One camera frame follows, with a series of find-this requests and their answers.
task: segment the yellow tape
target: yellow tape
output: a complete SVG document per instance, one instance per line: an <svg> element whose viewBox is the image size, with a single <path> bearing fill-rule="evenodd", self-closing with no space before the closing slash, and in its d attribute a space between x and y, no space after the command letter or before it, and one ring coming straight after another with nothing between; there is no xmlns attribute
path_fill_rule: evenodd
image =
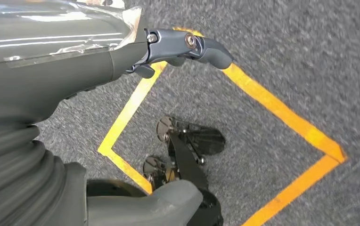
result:
<svg viewBox="0 0 360 226"><path fill-rule="evenodd" d="M298 196L302 195L312 185L339 165L334 158L325 155L307 171L294 180L273 200L254 213L242 226L261 226L274 215L289 205Z"/></svg>
<svg viewBox="0 0 360 226"><path fill-rule="evenodd" d="M223 72L246 94L265 106L315 148L333 157L339 163L346 160L346 155L335 141L328 138L308 121L299 117L267 89L245 74L237 65L232 64Z"/></svg>
<svg viewBox="0 0 360 226"><path fill-rule="evenodd" d="M119 116L98 148L99 153L108 157L121 171L123 171L148 193L151 193L150 183L135 169L133 169L124 159L117 155L112 148L166 65L166 62L159 62L151 65L151 67L155 70L154 76L150 79L142 79L140 81L129 101L120 112Z"/></svg>

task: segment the gray plastic casing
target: gray plastic casing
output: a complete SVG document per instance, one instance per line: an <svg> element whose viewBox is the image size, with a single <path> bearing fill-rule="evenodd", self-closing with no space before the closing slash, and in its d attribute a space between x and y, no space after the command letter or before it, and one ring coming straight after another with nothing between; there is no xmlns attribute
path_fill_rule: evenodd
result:
<svg viewBox="0 0 360 226"><path fill-rule="evenodd" d="M67 2L0 0L0 12L5 10L5 13L0 13L0 33L19 32L15 24L7 22L9 16L36 16L40 11L35 9L40 8L44 13L59 11L59 4ZM95 15L96 25L98 20L106 28L106 23L110 23L109 32L125 34L123 21ZM68 33L72 29L80 35L95 30L92 26L80 26L79 31L73 23L60 21L57 27L67 29L62 32ZM20 32L34 35L34 29L38 29L43 35L45 25L43 21L32 21L28 26L23 23ZM114 197L90 197L87 200L86 169L78 163L64 164L46 150L42 142L33 140L39 135L39 130L32 125L49 118L60 101L117 80L146 54L144 28L145 20L141 19L135 41L114 51L96 51L35 64L12 67L1 60L5 52L0 50L0 226L148 226L172 225L169 222L173 219L179 220L174 225L185 225L191 218L202 196L187 181L164 186L161 192L139 201L119 197L116 200ZM12 47L10 52L15 52L14 46L9 47ZM20 53L23 49L18 46L17 50ZM114 210L127 211L128 222L122 214L118 216L120 221L115 223ZM148 215L146 212L157 210L166 210L162 213L168 215L157 214L156 218L144 222L143 218Z"/></svg>

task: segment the black wheel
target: black wheel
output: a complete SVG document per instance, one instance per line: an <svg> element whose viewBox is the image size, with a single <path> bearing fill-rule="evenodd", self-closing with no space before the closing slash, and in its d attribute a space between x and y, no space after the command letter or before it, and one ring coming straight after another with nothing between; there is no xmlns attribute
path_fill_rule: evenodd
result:
<svg viewBox="0 0 360 226"><path fill-rule="evenodd" d="M173 119L168 116L164 116L159 120L156 126L156 134L160 141L162 142L167 141L167 133L173 125L172 120Z"/></svg>
<svg viewBox="0 0 360 226"><path fill-rule="evenodd" d="M219 200L207 190L199 189L199 191L204 199L187 226L222 226L223 216Z"/></svg>

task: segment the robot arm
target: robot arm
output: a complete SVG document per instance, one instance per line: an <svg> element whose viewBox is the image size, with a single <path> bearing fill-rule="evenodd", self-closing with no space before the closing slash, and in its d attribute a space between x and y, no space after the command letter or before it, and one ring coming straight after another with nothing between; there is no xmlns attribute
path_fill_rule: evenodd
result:
<svg viewBox="0 0 360 226"><path fill-rule="evenodd" d="M179 66L186 58L221 69L232 61L213 40L147 29L137 8L0 0L0 225L87 224L85 169L63 164L33 141L39 132L32 124L49 118L60 101L78 92L126 73L148 78L154 73L148 64ZM154 197L173 206L178 200L163 199L169 193L161 190ZM190 200L197 208L200 200ZM101 203L93 203L89 210L98 210Z"/></svg>
<svg viewBox="0 0 360 226"><path fill-rule="evenodd" d="M58 103L150 63L186 58L224 69L230 53L189 32L147 29L139 8L0 0L0 124L34 124Z"/></svg>

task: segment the glossy panel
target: glossy panel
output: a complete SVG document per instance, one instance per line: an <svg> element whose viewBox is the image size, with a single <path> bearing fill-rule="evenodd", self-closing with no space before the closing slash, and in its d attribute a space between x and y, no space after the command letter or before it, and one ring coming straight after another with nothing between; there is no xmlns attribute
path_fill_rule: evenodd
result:
<svg viewBox="0 0 360 226"><path fill-rule="evenodd" d="M140 8L56 0L0 0L0 62L31 65L134 42Z"/></svg>

